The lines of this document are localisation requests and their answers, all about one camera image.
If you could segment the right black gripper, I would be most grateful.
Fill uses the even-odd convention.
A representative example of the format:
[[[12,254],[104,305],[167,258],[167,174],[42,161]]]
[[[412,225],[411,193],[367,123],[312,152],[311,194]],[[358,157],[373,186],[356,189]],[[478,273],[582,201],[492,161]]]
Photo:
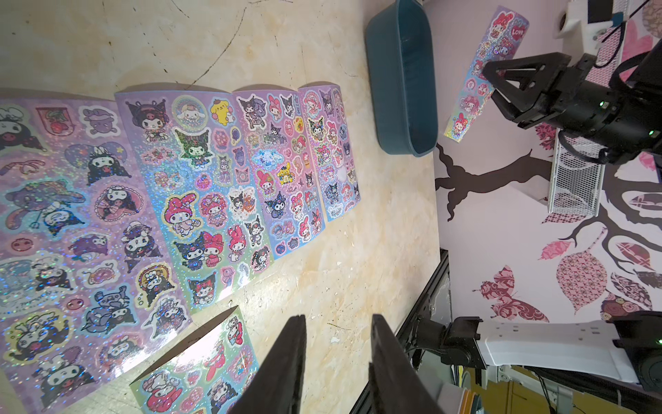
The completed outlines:
[[[619,65],[607,87],[582,81],[563,112],[564,97],[549,91],[570,61],[559,52],[494,60],[484,65],[482,74],[495,90],[492,101],[508,121],[521,129],[540,124],[560,129],[560,145],[580,160],[622,165],[647,153],[659,166],[661,44]]]

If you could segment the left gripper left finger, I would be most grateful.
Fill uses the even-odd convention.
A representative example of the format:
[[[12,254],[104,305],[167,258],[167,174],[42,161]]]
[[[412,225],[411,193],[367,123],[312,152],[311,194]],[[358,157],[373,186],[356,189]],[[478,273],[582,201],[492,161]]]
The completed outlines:
[[[232,413],[301,410],[307,347],[305,316],[290,317]]]

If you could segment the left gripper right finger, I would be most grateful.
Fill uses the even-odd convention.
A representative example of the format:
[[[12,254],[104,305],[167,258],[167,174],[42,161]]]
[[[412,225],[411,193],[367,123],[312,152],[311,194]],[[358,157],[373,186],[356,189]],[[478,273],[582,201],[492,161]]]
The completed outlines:
[[[380,314],[372,316],[371,346],[368,385],[374,413],[442,414]]]

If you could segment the teal plastic storage box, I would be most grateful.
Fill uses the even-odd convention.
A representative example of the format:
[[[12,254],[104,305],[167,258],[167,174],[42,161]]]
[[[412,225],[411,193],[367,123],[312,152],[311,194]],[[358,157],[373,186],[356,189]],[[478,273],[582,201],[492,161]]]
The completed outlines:
[[[396,1],[365,28],[365,49],[379,146],[423,157],[438,139],[433,39],[417,1]]]

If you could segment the character sticker sheet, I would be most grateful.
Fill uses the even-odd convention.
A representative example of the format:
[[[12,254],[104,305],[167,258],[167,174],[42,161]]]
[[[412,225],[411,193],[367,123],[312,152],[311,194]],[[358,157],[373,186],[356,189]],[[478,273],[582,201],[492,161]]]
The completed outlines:
[[[57,413],[190,322],[110,101],[1,101],[1,371]]]
[[[116,102],[190,310],[262,276],[273,254],[234,95],[126,91]]]
[[[341,88],[321,84],[303,87],[298,93],[324,212],[332,222],[361,200]]]

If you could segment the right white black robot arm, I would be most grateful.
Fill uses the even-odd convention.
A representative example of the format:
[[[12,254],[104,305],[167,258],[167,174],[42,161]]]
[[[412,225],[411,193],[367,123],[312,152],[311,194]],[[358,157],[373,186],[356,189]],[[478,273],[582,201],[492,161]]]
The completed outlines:
[[[438,63],[434,146],[453,322],[433,350],[661,389],[661,50],[595,57],[486,37]]]

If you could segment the wooden storage shelf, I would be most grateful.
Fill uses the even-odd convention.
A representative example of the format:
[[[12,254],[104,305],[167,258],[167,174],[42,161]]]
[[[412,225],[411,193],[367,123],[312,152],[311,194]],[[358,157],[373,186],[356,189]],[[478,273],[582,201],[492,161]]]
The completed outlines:
[[[498,369],[496,378],[460,369],[459,384],[477,394],[486,413],[660,413],[661,398],[632,389],[576,389],[523,367]]]

